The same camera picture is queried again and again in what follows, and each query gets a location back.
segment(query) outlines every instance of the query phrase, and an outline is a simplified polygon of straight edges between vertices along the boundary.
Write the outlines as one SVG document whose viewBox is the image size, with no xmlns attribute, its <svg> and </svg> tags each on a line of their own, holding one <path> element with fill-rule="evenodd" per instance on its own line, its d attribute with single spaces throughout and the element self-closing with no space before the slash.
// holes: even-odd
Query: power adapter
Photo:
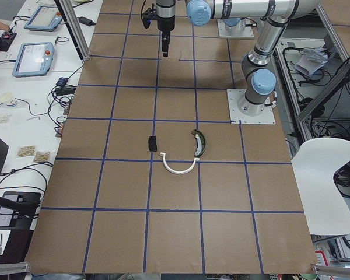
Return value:
<svg viewBox="0 0 350 280">
<path fill-rule="evenodd" d="M 66 86 L 66 84 L 68 83 L 69 79 L 65 78 L 65 77 L 61 77 L 58 79 L 56 86 L 59 86 L 61 88 L 63 88 L 64 86 Z"/>
<path fill-rule="evenodd" d="M 84 16 L 79 17 L 78 20 L 81 24 L 86 25 L 86 26 L 96 25 L 95 22 L 92 21 L 92 19 L 88 19 Z"/>
<path fill-rule="evenodd" d="M 56 87 L 55 93 L 57 96 L 63 96 L 63 95 L 72 95 L 75 93 L 76 86 L 64 86 L 64 87 Z"/>
</svg>

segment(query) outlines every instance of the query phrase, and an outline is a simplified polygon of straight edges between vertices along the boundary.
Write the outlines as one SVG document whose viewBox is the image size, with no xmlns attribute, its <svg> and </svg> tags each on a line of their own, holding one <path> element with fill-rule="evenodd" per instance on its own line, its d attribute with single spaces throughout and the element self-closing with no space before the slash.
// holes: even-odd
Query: white container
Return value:
<svg viewBox="0 0 350 280">
<path fill-rule="evenodd" d="M 0 96 L 0 101 L 7 105 L 9 108 L 14 108 L 17 106 L 18 101 L 14 97 L 13 93 L 5 92 Z"/>
</svg>

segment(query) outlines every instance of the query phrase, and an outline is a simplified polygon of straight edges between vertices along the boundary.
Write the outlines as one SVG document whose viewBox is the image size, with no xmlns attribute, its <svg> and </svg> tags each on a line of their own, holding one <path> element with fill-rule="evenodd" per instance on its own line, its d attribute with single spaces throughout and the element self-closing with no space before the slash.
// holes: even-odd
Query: white table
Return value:
<svg viewBox="0 0 350 280">
<path fill-rule="evenodd" d="M 77 17 L 84 16 L 97 22 L 99 11 L 103 0 L 94 0 L 91 3 L 87 3 L 75 8 Z M 19 11 L 18 15 L 31 16 L 28 9 L 32 8 L 31 12 L 34 12 L 38 7 L 36 0 L 27 0 Z M 54 59 L 50 68 L 50 71 L 67 71 L 73 72 L 77 70 L 81 65 L 78 53 L 75 50 L 70 34 L 65 24 L 60 24 L 53 32 L 44 31 L 31 31 L 24 29 L 25 21 L 18 21 L 17 26 L 14 28 L 14 32 L 17 33 L 17 37 L 14 39 L 8 52 L 0 52 L 0 60 L 15 60 L 17 59 L 20 46 L 23 43 L 38 43 L 38 42 L 51 42 L 55 47 Z M 83 35 L 89 45 L 93 36 L 94 26 L 80 25 Z M 64 36 L 69 38 L 67 43 L 58 43 L 55 45 L 57 36 Z M 13 64 L 0 64 L 0 69 L 13 69 Z"/>
<path fill-rule="evenodd" d="M 77 16 L 84 16 L 97 21 L 99 11 L 103 0 L 94 0 L 93 2 L 75 8 Z M 35 11 L 37 8 L 36 0 L 27 0 L 19 11 L 19 15 L 30 16 L 29 8 Z M 55 55 L 50 71 L 46 76 L 15 78 L 12 76 L 14 63 L 0 64 L 0 95 L 4 92 L 11 92 L 16 98 L 28 101 L 34 114 L 45 113 L 48 109 L 47 96 L 51 89 L 55 86 L 60 77 L 68 77 L 82 63 L 75 50 L 71 37 L 68 33 L 66 25 L 59 25 L 54 32 L 37 32 L 24 29 L 25 22 L 18 21 L 17 37 L 11 45 L 8 52 L 0 52 L 0 60 L 16 59 L 19 48 L 22 43 L 35 43 L 50 41 L 54 43 L 57 36 L 65 36 L 70 39 L 67 44 L 57 44 L 55 47 Z M 88 27 L 81 25 L 85 35 L 86 42 L 89 45 L 94 26 Z M 69 84 L 77 85 L 80 77 L 80 69 L 69 80 Z M 51 110 L 51 116 L 56 119 L 62 116 L 63 108 L 58 104 Z M 50 161 L 53 162 L 58 150 L 60 139 L 55 137 L 54 123 L 47 115 L 34 118 L 28 110 L 26 103 L 19 101 L 15 108 L 9 108 L 5 105 L 0 107 L 0 114 L 10 115 L 9 121 L 0 124 L 0 138 L 9 145 L 8 156 L 6 158 L 3 172 L 9 172 L 12 168 L 18 169 L 33 163 L 33 157 L 17 157 L 18 147 L 27 145 L 36 145 L 38 151 L 51 152 Z M 51 174 L 51 168 L 47 166 L 37 166 L 37 170 L 41 171 L 47 179 Z M 13 186 L 34 186 L 45 188 L 44 179 L 35 171 L 24 170 L 17 174 L 9 176 L 0 187 Z M 28 191 L 31 188 L 17 188 L 12 190 L 0 190 L 0 196 L 5 191 Z M 33 221 L 31 229 L 34 229 L 36 220 Z M 9 230 L 0 230 L 3 234 L 2 249 L 4 250 L 6 242 L 10 234 Z"/>
</svg>

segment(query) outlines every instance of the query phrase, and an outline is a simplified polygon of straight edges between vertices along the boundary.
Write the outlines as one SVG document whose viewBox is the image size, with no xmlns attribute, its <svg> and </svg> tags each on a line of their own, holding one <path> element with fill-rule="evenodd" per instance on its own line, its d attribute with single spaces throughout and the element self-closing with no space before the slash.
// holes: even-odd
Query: white chair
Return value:
<svg viewBox="0 0 350 280">
<path fill-rule="evenodd" d="M 333 182 L 349 161 L 350 142 L 338 138 L 308 140 L 292 159 L 311 235 L 350 234 L 350 210 Z"/>
</svg>

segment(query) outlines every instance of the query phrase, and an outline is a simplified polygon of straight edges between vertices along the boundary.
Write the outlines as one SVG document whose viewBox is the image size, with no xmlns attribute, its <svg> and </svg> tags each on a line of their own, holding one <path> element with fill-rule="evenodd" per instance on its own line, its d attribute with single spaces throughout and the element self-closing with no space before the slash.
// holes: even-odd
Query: white plastic arc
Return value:
<svg viewBox="0 0 350 280">
<path fill-rule="evenodd" d="M 173 170 L 173 169 L 167 164 L 167 162 L 166 162 L 166 153 L 160 153 L 159 155 L 163 157 L 163 165 L 165 166 L 165 168 L 166 168 L 169 172 L 171 172 L 171 173 L 173 173 L 173 174 L 177 174 L 177 175 L 187 174 L 188 172 L 190 172 L 190 171 L 193 169 L 193 167 L 196 165 L 196 162 L 198 162 L 198 161 L 200 160 L 198 157 L 195 157 L 195 158 L 193 159 L 192 165 L 191 165 L 188 169 L 185 169 L 184 171 L 176 171 L 176 170 Z"/>
</svg>

